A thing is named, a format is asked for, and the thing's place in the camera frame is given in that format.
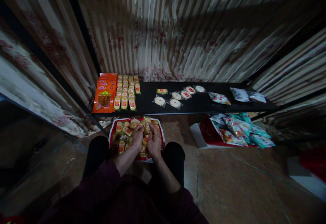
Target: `hand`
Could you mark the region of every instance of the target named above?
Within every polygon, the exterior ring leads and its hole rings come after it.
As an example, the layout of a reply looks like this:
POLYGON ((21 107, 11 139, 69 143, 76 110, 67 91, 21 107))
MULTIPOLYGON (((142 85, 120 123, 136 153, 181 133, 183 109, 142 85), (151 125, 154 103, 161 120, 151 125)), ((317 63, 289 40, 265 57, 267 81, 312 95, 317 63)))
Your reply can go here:
POLYGON ((134 129, 132 133, 132 144, 131 146, 134 146, 137 148, 137 151, 140 152, 143 148, 143 132, 144 127, 142 125, 138 125, 136 129, 134 129))
POLYGON ((151 124, 150 127, 154 132, 154 136, 152 132, 149 133, 147 148, 152 158, 159 158, 161 157, 161 145, 162 145, 161 136, 159 131, 154 125, 151 124))

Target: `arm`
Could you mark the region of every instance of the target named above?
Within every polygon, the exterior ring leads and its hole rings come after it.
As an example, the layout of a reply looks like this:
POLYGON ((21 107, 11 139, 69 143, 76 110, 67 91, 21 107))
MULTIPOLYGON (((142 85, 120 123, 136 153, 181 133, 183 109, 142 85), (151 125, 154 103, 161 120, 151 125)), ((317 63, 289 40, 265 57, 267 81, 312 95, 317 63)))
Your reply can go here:
POLYGON ((144 128, 138 126, 133 133, 133 143, 126 151, 115 159, 104 160, 94 175, 50 207, 39 223, 83 222, 95 206, 114 193, 116 184, 142 148, 143 131, 144 128))

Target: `round pastry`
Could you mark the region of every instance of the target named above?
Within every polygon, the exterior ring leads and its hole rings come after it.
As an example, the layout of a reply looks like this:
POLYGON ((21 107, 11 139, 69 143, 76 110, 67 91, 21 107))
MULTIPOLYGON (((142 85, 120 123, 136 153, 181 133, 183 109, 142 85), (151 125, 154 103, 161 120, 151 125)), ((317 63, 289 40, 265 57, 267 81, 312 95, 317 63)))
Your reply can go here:
POLYGON ((155 102, 157 105, 163 106, 164 103, 165 103, 165 100, 164 100, 162 97, 155 97, 155 98, 154 98, 154 102, 155 102))
POLYGON ((205 92, 205 88, 202 86, 195 86, 196 91, 198 92, 205 92))
POLYGON ((178 108, 181 106, 181 102, 179 102, 177 99, 171 99, 170 100, 170 105, 172 107, 178 108))
POLYGON ((188 92, 186 92, 185 90, 181 91, 181 96, 184 99, 189 99, 190 98, 190 94, 188 92))
POLYGON ((172 97, 174 99, 177 99, 177 100, 181 100, 182 99, 181 95, 179 93, 177 93, 177 92, 172 92, 171 95, 172 95, 172 97))
POLYGON ((191 86, 187 86, 185 90, 190 94, 195 94, 196 93, 196 91, 191 86))

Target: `orange package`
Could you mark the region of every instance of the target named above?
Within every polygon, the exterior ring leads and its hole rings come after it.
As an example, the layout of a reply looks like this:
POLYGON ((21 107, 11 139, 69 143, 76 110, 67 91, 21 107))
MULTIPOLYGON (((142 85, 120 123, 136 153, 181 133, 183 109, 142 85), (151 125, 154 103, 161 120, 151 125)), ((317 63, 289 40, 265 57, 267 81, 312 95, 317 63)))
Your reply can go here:
POLYGON ((101 73, 97 81, 92 113, 113 113, 117 74, 101 73))

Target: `black shelf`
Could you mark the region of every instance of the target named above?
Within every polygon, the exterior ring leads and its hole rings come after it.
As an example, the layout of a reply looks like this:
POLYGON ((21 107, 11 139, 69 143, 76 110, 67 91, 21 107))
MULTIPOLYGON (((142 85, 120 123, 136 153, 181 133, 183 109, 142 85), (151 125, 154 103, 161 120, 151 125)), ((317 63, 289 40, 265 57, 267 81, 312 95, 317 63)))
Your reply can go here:
MULTIPOLYGON (((95 117, 114 116, 136 116, 136 115, 175 115, 175 114, 212 114, 212 113, 238 113, 238 112, 266 112, 277 108, 271 101, 261 102, 238 102, 234 100, 230 87, 255 91, 250 86, 241 83, 194 83, 194 82, 141 82, 141 95, 136 95, 137 112, 123 111, 110 114, 93 114, 95 117), (168 89, 169 92, 181 91, 183 87, 195 85, 203 86, 207 91, 225 95, 231 102, 230 105, 212 102, 208 93, 192 95, 188 100, 181 100, 183 106, 180 110, 166 104, 165 108, 153 103, 157 88, 168 89)), ((159 94, 159 96, 169 100, 170 94, 159 94)))

